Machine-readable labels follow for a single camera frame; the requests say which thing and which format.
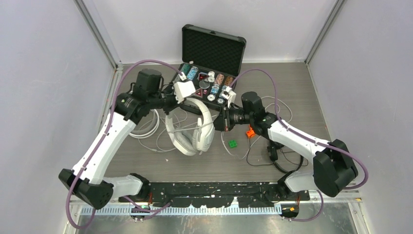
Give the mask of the white gaming headset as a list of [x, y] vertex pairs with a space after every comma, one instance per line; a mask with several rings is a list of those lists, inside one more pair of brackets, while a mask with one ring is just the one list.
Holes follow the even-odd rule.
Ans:
[[165, 116], [165, 126], [173, 146], [184, 155], [193, 156], [208, 151], [214, 138], [215, 127], [211, 112], [203, 102], [195, 98], [187, 98], [187, 101], [195, 104], [201, 111], [202, 117], [197, 119], [197, 126], [176, 129], [171, 114]]

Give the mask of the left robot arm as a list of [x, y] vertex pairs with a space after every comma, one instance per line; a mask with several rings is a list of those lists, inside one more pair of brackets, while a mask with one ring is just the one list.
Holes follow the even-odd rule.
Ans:
[[150, 110], [173, 107], [174, 95], [160, 91], [161, 72], [143, 69], [138, 75], [132, 93], [120, 93], [103, 128], [85, 155], [72, 169], [62, 169], [58, 175], [63, 185], [93, 208], [100, 210], [111, 200], [132, 196], [145, 201], [150, 194], [150, 183], [141, 175], [131, 173], [124, 177], [105, 177], [105, 172], [122, 142]]

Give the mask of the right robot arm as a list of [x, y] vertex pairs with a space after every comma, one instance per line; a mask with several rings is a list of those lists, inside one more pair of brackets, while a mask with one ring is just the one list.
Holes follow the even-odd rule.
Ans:
[[282, 199], [291, 200], [304, 190], [319, 190], [335, 197], [358, 176], [344, 142], [319, 139], [291, 126], [276, 114], [267, 112], [256, 92], [244, 93], [241, 107], [233, 103], [234, 97], [234, 92], [221, 94], [225, 106], [214, 120], [216, 130], [228, 132], [235, 125], [248, 124], [255, 135], [288, 147], [313, 166], [310, 172], [288, 172], [279, 179], [278, 194]]

